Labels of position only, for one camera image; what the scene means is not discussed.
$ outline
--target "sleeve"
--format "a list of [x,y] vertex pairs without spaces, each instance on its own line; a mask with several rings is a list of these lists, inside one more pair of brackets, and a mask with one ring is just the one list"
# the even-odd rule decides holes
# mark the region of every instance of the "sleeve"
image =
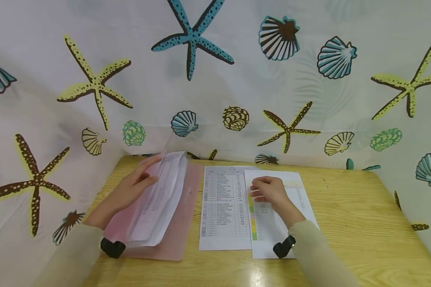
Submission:
[[56,249],[34,287],[76,287],[88,277],[101,252],[104,231],[77,224]]
[[294,224],[289,229],[289,234],[295,238],[296,243],[292,249],[313,287],[359,286],[355,276],[343,265],[324,235],[311,221]]

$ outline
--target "yellow scallop shell print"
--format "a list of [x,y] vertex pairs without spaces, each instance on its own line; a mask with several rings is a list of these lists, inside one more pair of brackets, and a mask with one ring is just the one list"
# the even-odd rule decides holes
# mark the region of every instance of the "yellow scallop shell print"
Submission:
[[354,133],[350,131],[336,134],[327,141],[324,152],[328,156],[332,156],[338,152],[346,151],[351,145],[353,137]]
[[222,119],[227,129],[240,131],[249,123],[249,113],[239,106],[229,106],[224,109]]
[[107,142],[107,139],[101,137],[100,134],[86,128],[81,133],[81,141],[86,151],[93,156],[98,156],[102,153],[102,144]]

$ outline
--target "wooden table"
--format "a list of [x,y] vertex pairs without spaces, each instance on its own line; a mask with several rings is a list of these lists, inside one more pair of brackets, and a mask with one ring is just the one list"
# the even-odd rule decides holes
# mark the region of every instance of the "wooden table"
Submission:
[[[91,209],[131,172],[141,157],[123,157]],[[197,161],[203,165],[253,165]],[[299,172],[319,227],[362,286],[431,286],[431,256],[378,177],[371,172],[257,165]],[[84,286],[208,287],[309,286],[297,260],[252,259],[251,251],[198,250],[203,180],[184,259],[101,256]]]

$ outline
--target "pink plastic folder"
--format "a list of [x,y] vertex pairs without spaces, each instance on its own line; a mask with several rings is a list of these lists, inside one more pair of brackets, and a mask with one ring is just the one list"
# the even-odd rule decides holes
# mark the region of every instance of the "pink plastic folder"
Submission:
[[[122,257],[182,260],[202,175],[202,165],[188,163],[182,196],[160,244],[154,247],[126,248]],[[128,228],[134,216],[132,206],[137,208],[136,205],[131,205],[112,219],[104,232],[107,239],[112,242],[127,242]]]

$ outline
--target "document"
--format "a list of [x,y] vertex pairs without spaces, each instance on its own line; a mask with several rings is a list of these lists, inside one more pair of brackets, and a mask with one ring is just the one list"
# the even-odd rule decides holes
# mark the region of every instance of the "document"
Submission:
[[182,194],[187,165],[184,154],[184,151],[171,152],[156,163],[159,180],[140,197],[137,217],[130,227],[129,241],[135,247],[161,242]]
[[245,170],[253,166],[206,166],[201,206],[200,250],[249,250]]
[[[272,170],[245,170],[245,190],[247,193],[251,192],[249,188],[252,185],[253,179],[261,176],[272,176],[282,179],[289,199],[297,206],[307,220],[312,221],[318,227],[299,173]],[[273,246],[278,242],[283,242],[287,238],[288,230],[285,224],[273,210],[271,203],[255,202],[252,197],[247,198],[252,257],[255,259],[278,259],[278,256],[273,252]],[[285,258],[295,258],[294,252],[290,250]]]

